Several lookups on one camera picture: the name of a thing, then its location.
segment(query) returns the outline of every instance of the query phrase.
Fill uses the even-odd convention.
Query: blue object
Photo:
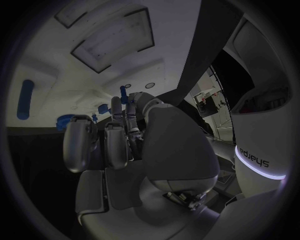
[[[98,107],[99,114],[105,114],[109,111],[109,107],[107,104],[102,104]]]
[[[97,121],[98,121],[97,115],[94,114],[94,115],[92,115],[91,117],[92,117],[92,120],[93,120],[95,123],[97,123]]]
[[[62,115],[57,119],[56,128],[58,131],[62,131],[67,128],[67,124],[73,118],[74,114]]]
[[[31,80],[24,80],[20,92],[19,102],[17,104],[16,116],[20,120],[29,118],[30,102],[34,90],[34,82]]]
[[[121,103],[123,105],[128,104],[128,96],[126,94],[126,88],[125,88],[125,86],[121,86],[120,90],[121,90]]]

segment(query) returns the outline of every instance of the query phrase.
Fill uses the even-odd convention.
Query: led light strip
[[[250,168],[251,170],[253,170],[254,172],[256,172],[259,175],[262,175],[262,176],[264,176],[264,177],[266,177],[268,179],[274,179],[274,180],[282,180],[282,179],[285,179],[285,177],[286,177],[286,175],[283,175],[283,176],[274,176],[274,175],[270,175],[270,174],[267,174],[267,173],[264,173],[262,171],[257,170],[255,167],[251,166],[248,162],[246,162],[243,159],[243,157],[241,156],[241,154],[238,151],[238,146],[235,146],[235,154],[236,154],[236,156],[238,157],[238,159],[243,164],[245,164],[248,168]]]

